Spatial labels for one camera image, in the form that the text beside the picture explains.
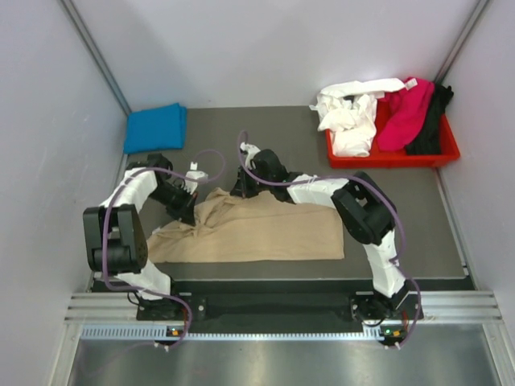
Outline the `beige t shirt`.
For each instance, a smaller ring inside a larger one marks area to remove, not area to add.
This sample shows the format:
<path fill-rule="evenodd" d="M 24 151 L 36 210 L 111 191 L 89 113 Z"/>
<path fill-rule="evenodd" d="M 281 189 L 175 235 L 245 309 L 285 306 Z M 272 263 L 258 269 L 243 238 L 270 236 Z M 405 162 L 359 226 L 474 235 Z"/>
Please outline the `beige t shirt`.
<path fill-rule="evenodd" d="M 250 199 L 214 189 L 195 207 L 195 225 L 172 221 L 148 239 L 158 263 L 242 263 L 344 259 L 344 230 L 333 208 Z"/>

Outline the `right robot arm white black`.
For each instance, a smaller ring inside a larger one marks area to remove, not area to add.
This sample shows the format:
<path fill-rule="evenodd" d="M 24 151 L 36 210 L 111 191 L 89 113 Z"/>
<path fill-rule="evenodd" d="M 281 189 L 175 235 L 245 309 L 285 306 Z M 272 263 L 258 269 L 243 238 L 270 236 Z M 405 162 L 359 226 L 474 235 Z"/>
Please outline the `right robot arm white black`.
<path fill-rule="evenodd" d="M 347 233 L 363 246 L 373 274 L 373 289 L 350 295 L 354 319 L 366 326 L 397 316 L 411 322 L 420 319 L 420 289 L 400 266 L 395 244 L 395 237 L 405 234 L 397 209 L 365 172 L 343 178 L 291 172 L 275 152 L 246 142 L 240 144 L 238 157 L 232 195 L 251 198 L 268 191 L 279 202 L 333 209 Z"/>

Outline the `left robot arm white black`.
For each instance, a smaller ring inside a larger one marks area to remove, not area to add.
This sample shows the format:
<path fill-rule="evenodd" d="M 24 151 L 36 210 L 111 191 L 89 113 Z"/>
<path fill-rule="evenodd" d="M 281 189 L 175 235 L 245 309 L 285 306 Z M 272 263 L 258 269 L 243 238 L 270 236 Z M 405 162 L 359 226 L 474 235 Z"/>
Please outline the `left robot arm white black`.
<path fill-rule="evenodd" d="M 173 280 L 149 258 L 149 248 L 139 213 L 152 199 L 162 204 L 175 220 L 195 223 L 197 187 L 207 178 L 196 162 L 185 175 L 174 172 L 171 161 L 151 154 L 144 162 L 128 165 L 110 197 L 83 213 L 84 238 L 89 268 L 101 273 L 113 292 L 134 296 L 150 319 L 188 318 L 187 303 L 173 294 Z"/>

